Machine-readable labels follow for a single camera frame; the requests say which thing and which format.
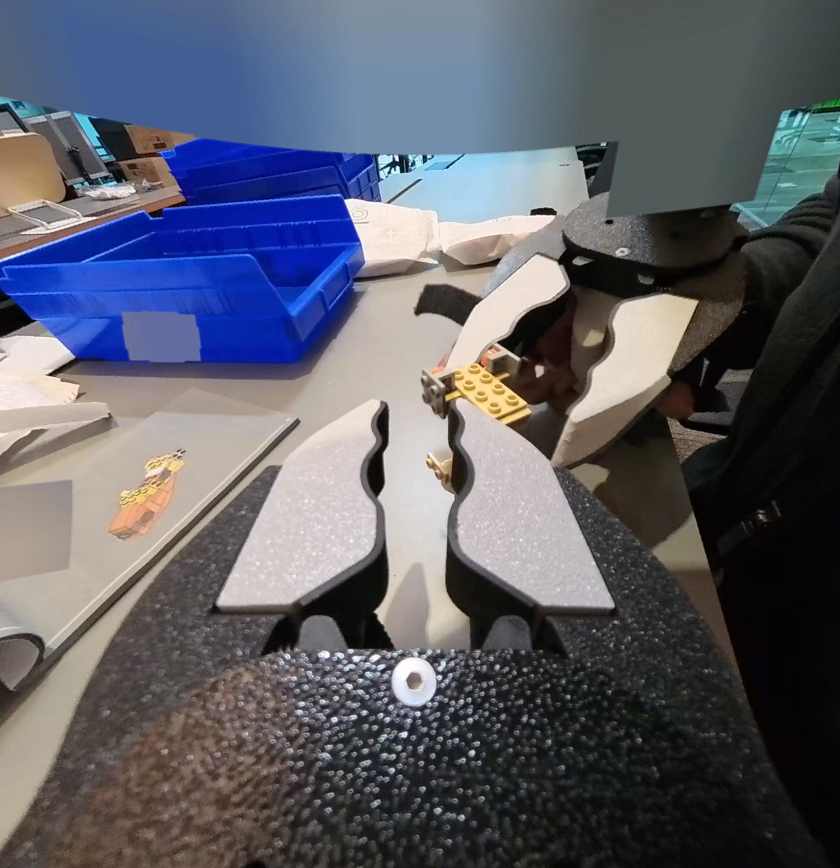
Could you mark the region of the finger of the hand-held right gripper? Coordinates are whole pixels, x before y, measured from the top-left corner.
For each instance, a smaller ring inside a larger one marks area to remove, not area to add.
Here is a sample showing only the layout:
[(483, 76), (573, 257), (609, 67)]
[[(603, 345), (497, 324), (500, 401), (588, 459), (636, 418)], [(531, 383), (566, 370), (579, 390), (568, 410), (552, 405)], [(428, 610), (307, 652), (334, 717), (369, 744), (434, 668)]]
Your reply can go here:
[(593, 458), (651, 408), (672, 381), (696, 307), (696, 298), (669, 293), (578, 293), (569, 359), (578, 396), (552, 452), (555, 467)]
[(449, 367), (478, 363), (495, 345), (516, 353), (537, 312), (558, 318), (555, 308), (568, 290), (564, 266), (533, 255), (472, 308), (449, 350)]

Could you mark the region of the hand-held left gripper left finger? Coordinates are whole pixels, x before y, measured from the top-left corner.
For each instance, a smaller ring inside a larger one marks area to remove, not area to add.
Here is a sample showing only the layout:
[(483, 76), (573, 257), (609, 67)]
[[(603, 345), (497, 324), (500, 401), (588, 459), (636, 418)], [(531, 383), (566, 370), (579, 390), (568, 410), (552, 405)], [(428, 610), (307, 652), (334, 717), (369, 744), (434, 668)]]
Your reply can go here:
[(379, 494), (389, 407), (368, 400), (283, 462), (217, 597), (220, 613), (373, 613), (389, 563)]

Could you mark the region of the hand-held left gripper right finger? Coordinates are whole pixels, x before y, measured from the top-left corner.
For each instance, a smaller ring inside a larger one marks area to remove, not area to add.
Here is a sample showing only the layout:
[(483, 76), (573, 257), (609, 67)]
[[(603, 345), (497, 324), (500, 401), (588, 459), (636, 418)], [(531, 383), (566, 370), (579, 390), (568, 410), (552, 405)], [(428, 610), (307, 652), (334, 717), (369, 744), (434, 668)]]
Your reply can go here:
[(607, 615), (614, 601), (552, 465), (520, 432), (455, 401), (447, 591), (468, 617)]

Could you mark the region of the brown tan brick model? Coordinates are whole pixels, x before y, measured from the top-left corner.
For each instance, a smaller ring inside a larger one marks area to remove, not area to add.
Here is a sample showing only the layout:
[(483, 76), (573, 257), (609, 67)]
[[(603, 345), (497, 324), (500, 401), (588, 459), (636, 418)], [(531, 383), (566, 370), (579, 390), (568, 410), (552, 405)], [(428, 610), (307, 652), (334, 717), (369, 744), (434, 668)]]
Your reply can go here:
[(533, 412), (530, 404), (511, 389), (521, 365), (516, 353), (496, 342), (469, 365), (423, 369), (423, 401), (440, 418), (448, 417), (452, 404), (464, 401), (504, 425), (516, 427)]

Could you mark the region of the blue plastic bin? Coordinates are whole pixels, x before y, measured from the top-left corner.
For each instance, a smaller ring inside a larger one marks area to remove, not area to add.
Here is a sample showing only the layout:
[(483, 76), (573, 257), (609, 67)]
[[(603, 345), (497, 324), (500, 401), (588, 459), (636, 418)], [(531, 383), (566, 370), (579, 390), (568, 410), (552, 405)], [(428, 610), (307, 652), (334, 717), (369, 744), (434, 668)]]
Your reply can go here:
[(135, 211), (0, 260), (0, 288), (80, 360), (294, 363), (362, 263), (330, 194)]

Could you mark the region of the grey instruction booklet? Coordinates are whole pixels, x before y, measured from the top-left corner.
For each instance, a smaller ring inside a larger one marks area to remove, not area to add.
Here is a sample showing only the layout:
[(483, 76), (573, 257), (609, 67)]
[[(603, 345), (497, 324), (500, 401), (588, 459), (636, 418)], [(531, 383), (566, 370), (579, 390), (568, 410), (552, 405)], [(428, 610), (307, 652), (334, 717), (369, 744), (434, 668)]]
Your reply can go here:
[(162, 410), (0, 483), (0, 682), (38, 677), (296, 425)]

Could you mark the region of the grey table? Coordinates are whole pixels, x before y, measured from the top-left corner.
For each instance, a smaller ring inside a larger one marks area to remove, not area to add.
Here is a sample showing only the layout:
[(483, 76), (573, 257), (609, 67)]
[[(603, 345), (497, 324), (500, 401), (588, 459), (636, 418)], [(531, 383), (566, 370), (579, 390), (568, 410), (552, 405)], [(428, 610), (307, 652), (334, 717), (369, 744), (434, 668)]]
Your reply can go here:
[(380, 180), (380, 198), (435, 211), (441, 221), (480, 222), (537, 208), (568, 212), (588, 200), (573, 146), (520, 152), (437, 153), (410, 173)]

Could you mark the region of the stack of blue bins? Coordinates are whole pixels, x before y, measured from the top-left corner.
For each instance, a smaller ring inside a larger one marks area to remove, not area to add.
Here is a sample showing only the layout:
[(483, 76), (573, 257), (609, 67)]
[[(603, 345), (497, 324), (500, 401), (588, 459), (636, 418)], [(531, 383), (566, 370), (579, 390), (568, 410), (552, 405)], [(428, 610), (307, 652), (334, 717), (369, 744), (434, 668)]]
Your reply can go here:
[(369, 153), (254, 146), (194, 138), (162, 156), (187, 204), (338, 194), (380, 201)]

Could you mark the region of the wooden table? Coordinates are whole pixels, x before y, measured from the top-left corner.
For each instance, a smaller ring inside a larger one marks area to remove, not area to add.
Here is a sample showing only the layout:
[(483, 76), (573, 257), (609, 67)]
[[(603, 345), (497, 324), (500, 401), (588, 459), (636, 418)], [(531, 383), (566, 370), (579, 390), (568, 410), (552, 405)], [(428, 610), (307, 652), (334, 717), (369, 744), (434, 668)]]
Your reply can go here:
[(0, 260), (58, 238), (114, 221), (134, 211), (156, 212), (185, 203), (185, 195), (176, 186), (138, 193), (124, 200), (82, 200), (69, 204), (72, 210), (82, 214), (82, 222), (62, 225), (45, 234), (25, 234), (21, 218), (6, 215), (0, 218)]

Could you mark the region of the brown cardboard box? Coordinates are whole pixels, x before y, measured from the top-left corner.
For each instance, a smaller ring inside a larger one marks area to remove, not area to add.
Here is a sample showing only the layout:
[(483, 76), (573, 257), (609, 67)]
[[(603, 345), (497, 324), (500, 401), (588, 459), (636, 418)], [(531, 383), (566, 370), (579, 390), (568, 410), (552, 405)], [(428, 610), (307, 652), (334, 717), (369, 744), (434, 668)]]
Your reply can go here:
[(125, 159), (118, 162), (124, 177), (134, 184), (161, 184), (163, 187), (176, 186), (168, 162), (161, 155)]
[(175, 132), (135, 124), (124, 124), (124, 129), (130, 136), (134, 155), (139, 157), (158, 155), (163, 150), (170, 150), (177, 145), (186, 143), (197, 138), (192, 133)]

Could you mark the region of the tan wooden chair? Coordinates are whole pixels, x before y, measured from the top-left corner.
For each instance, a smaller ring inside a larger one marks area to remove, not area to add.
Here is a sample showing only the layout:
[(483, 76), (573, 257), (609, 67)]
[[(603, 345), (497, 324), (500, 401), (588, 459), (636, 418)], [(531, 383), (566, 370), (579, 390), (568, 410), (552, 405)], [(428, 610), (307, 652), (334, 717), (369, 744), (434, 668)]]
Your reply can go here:
[(0, 135), (0, 218), (11, 207), (35, 200), (60, 203), (65, 195), (65, 179), (44, 135)]

